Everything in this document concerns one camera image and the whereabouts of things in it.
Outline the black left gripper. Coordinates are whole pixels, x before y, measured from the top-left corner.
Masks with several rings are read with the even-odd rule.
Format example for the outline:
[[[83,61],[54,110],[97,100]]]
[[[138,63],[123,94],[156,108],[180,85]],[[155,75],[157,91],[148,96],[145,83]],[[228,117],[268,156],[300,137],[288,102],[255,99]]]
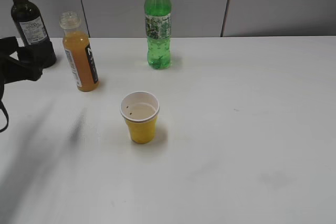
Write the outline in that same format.
[[[53,65],[51,41],[20,47],[16,37],[1,39],[1,75],[4,83],[37,81]]]

